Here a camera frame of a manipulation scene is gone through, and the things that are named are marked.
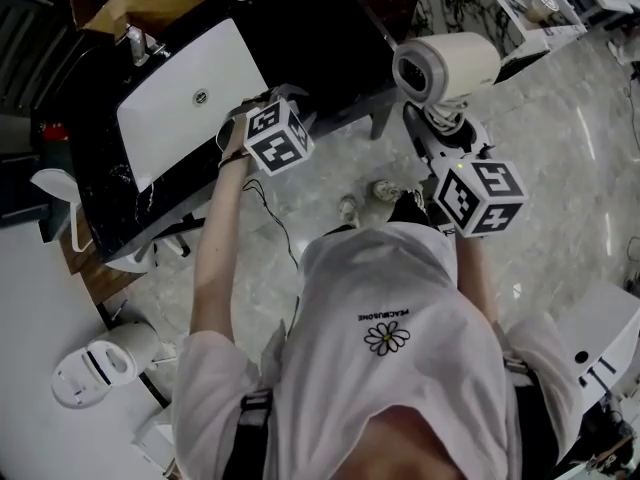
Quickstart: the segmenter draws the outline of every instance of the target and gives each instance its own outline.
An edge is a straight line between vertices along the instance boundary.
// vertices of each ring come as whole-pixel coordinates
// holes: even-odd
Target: chair
[[[66,171],[62,169],[42,169],[31,177],[31,182],[40,187],[48,194],[67,201],[69,203],[69,218],[71,220],[71,247],[75,252],[83,252],[91,245],[93,240],[89,240],[82,247],[78,243],[78,218],[77,212],[81,207],[80,191],[76,180]],[[175,245],[170,237],[158,239],[163,242],[169,249],[179,256],[186,257],[189,254],[189,248],[181,235],[175,235],[174,238],[178,242]],[[124,272],[132,272],[134,274],[143,274],[149,272],[156,266],[155,247],[153,241],[136,252],[118,258],[107,263],[107,266]]]

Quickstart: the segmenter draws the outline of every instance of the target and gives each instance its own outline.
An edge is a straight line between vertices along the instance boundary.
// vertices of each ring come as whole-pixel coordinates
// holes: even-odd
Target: white sink
[[[266,90],[231,19],[180,50],[117,110],[138,190],[212,139],[225,114],[243,99]]]

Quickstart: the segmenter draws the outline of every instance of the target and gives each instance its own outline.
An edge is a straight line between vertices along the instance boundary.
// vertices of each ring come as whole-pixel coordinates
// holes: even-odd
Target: black marble countertop
[[[207,0],[158,39],[175,54],[229,17],[269,87],[290,83],[309,92],[318,111],[313,138],[395,100],[393,40],[359,0]],[[82,205],[105,260],[135,251],[180,222],[210,198],[217,177],[220,152],[210,140],[138,192],[116,109],[163,62],[171,59],[152,57],[136,68],[126,41],[101,44],[80,60],[64,87]]]

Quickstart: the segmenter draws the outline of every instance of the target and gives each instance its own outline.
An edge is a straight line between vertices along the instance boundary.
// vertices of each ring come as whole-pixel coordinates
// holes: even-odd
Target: faucet
[[[165,59],[171,56],[171,53],[166,49],[166,45],[156,41],[134,25],[127,25],[126,36],[129,38],[129,44],[131,45],[133,63],[138,67],[147,62],[150,55],[162,55]]]

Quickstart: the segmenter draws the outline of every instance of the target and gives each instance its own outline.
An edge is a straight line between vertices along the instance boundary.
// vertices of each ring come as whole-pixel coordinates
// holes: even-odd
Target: white shoe
[[[415,188],[413,190],[407,190],[407,192],[413,194],[413,199],[418,205],[418,208],[420,208],[426,214],[427,210],[424,207],[424,196],[422,195],[422,187],[419,186],[418,188]]]
[[[358,217],[358,204],[356,198],[352,195],[344,196],[340,199],[340,220],[345,224],[349,224],[353,228],[360,227],[360,219]]]
[[[625,64],[629,63],[626,55],[624,55],[624,53],[622,52],[622,48],[616,46],[613,41],[607,41],[607,48],[609,48],[609,52],[611,53],[611,55],[613,55],[618,64],[624,66]]]
[[[413,195],[413,198],[423,212],[424,209],[424,196],[422,195],[422,185],[418,185],[418,188],[407,190],[401,189],[396,183],[393,181],[380,180],[376,181],[373,184],[373,188],[371,190],[376,199],[382,201],[383,203],[397,203],[398,199],[402,197],[402,194],[408,192]]]
[[[374,197],[383,203],[395,203],[400,199],[404,190],[392,181],[380,180],[371,189]]]

